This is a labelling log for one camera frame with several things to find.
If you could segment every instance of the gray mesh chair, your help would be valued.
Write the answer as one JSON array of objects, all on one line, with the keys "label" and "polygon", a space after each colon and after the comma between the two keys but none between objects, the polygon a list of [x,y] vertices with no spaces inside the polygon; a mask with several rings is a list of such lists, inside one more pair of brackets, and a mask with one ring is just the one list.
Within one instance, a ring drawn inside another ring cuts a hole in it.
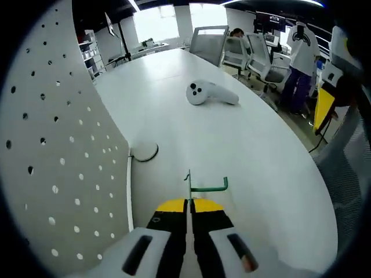
[{"label": "gray mesh chair", "polygon": [[236,37],[227,38],[224,45],[223,64],[238,69],[237,79],[241,76],[241,71],[247,69],[251,58],[251,49],[247,40]]},{"label": "gray mesh chair", "polygon": [[277,111],[277,106],[266,95],[268,84],[275,84],[277,86],[280,83],[285,83],[291,70],[290,68],[274,65],[270,62],[268,47],[262,34],[247,33],[246,39],[252,51],[252,58],[248,65],[248,69],[253,74],[257,75],[261,81],[266,83],[264,90],[258,92],[259,96]]},{"label": "gray mesh chair", "polygon": [[227,25],[197,27],[193,33],[190,53],[218,67],[228,30]]},{"label": "gray mesh chair", "polygon": [[314,161],[334,206],[340,253],[352,236],[371,187],[370,144],[355,107],[349,108],[337,134]]}]

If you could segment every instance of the white wall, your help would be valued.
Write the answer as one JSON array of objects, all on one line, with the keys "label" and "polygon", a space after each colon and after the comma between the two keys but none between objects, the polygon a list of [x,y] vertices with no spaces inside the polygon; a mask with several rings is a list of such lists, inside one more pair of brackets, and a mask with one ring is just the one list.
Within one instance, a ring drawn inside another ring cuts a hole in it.
[{"label": "white wall", "polygon": [[[179,37],[166,39],[162,42],[168,43],[170,48],[176,48],[184,43],[189,43],[192,35],[192,21],[190,7],[187,6],[176,6],[175,15],[178,23]],[[241,10],[226,9],[227,21],[230,30],[234,28],[241,28],[244,32],[254,31],[254,19],[255,14],[243,12]],[[123,36],[125,38],[126,45],[129,51],[135,48],[139,41],[135,30],[134,18],[132,16],[121,20],[121,27]],[[120,36],[117,24],[114,24],[115,33]],[[103,28],[99,32],[95,33],[99,50],[102,55],[104,63],[108,63],[108,59],[114,55],[120,54],[120,41],[118,38],[114,38],[108,33],[107,28]]]}]

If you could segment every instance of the white shirt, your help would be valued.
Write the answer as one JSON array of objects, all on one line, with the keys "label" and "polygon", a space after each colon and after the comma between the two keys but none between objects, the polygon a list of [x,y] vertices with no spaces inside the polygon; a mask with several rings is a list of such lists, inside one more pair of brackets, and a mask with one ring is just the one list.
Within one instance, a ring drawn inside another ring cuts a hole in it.
[{"label": "white shirt", "polygon": [[[297,37],[297,26],[304,27],[303,39]],[[315,56],[319,56],[319,47],[314,33],[302,22],[290,29],[287,44],[291,46],[290,66],[302,73],[313,76]]]}]

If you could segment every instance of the perforated white panel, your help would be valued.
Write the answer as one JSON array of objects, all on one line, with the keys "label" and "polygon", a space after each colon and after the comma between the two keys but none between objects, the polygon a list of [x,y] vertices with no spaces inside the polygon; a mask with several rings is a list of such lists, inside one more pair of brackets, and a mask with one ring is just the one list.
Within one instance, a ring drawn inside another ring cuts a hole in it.
[{"label": "perforated white panel", "polygon": [[30,31],[0,106],[0,175],[16,224],[54,274],[92,268],[128,232],[129,148],[84,65],[71,0]]}]

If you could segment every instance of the yellow panel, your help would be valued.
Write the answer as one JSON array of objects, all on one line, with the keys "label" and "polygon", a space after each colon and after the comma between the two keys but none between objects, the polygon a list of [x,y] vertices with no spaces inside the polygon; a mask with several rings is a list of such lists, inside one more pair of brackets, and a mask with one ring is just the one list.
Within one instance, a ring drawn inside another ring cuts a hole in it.
[{"label": "yellow panel", "polygon": [[156,211],[165,211],[169,213],[182,213],[184,210],[184,199],[169,200],[162,203]]},{"label": "yellow panel", "polygon": [[214,201],[207,199],[193,199],[195,202],[196,213],[205,213],[207,211],[223,210],[223,207]]},{"label": "yellow panel", "polygon": [[315,107],[314,125],[313,129],[318,130],[322,122],[325,120],[335,98],[331,96],[326,90],[320,88],[318,93],[317,104]]}]

